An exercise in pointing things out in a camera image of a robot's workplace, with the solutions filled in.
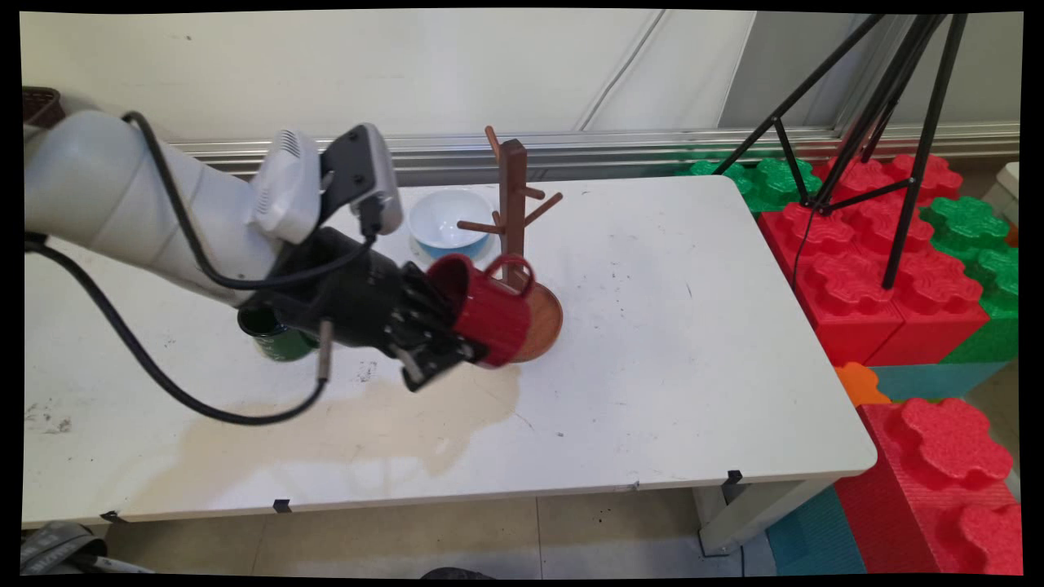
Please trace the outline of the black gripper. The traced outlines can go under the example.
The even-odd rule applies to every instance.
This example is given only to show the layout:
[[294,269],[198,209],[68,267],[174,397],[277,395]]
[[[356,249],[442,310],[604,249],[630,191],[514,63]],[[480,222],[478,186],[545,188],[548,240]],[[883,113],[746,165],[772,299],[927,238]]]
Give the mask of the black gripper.
[[442,324],[455,323],[453,305],[425,271],[416,263],[396,265],[376,250],[306,284],[269,290],[268,307],[288,327],[317,335],[328,320],[334,341],[392,353],[402,363],[406,389],[414,393],[456,365],[484,360],[484,343],[425,327],[408,298]]

